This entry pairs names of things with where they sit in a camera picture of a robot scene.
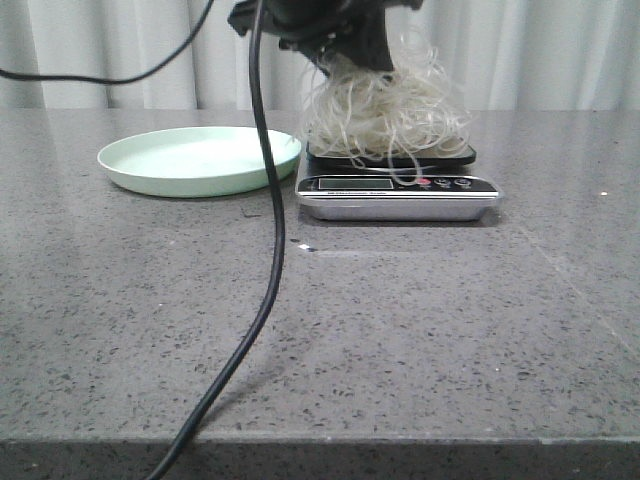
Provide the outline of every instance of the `kitchen scale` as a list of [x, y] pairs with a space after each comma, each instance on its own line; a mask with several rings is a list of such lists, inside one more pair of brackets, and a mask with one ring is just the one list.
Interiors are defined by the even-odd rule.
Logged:
[[[307, 147], [295, 192], [303, 209], [322, 220], [478, 220], [503, 194], [490, 181], [461, 168], [475, 158], [471, 147], [454, 158], [420, 156], [422, 177], [417, 184], [402, 185], [379, 163], [361, 159], [363, 168], [356, 168], [348, 157], [316, 156]], [[401, 180], [414, 179], [410, 159], [397, 159], [394, 166]]]

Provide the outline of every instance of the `plastic plate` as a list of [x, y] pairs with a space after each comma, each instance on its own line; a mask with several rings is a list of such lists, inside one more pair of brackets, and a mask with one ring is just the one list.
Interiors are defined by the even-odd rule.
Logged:
[[[289, 175], [301, 150], [291, 135], [269, 130], [278, 177]], [[212, 197], [267, 185], [255, 128], [188, 127], [118, 140], [98, 153], [117, 185], [162, 197]]]

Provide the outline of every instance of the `speckled stone surface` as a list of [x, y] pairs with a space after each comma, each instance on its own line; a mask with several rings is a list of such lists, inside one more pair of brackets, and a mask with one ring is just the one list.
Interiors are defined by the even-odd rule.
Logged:
[[[640, 112], [477, 117], [507, 195], [479, 222], [318, 221], [284, 181], [278, 301], [167, 478], [640, 478]], [[271, 205], [133, 194], [96, 154], [250, 124], [0, 110], [0, 478], [162, 455], [255, 315]]]

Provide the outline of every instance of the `noodles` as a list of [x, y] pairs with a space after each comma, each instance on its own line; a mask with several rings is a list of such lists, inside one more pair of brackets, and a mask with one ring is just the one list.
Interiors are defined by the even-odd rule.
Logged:
[[471, 116], [452, 102], [436, 50], [403, 44], [393, 59], [393, 72], [359, 68], [341, 56], [323, 66], [329, 77], [314, 89], [305, 112], [314, 155], [348, 156], [358, 167], [366, 158], [389, 168], [394, 158], [410, 158], [419, 175], [424, 150], [439, 157], [465, 150]]

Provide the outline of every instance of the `white curtain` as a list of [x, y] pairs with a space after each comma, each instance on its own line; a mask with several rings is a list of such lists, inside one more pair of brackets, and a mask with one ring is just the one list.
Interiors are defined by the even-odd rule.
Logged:
[[[0, 79], [0, 107], [250, 109], [248, 39], [217, 0], [193, 48], [125, 87]], [[205, 0], [0, 0], [0, 66], [125, 77], [163, 59]], [[425, 0], [388, 10], [389, 35], [423, 31], [474, 110], [640, 108], [640, 1]], [[298, 110], [311, 86], [300, 54], [263, 41], [267, 108]]]

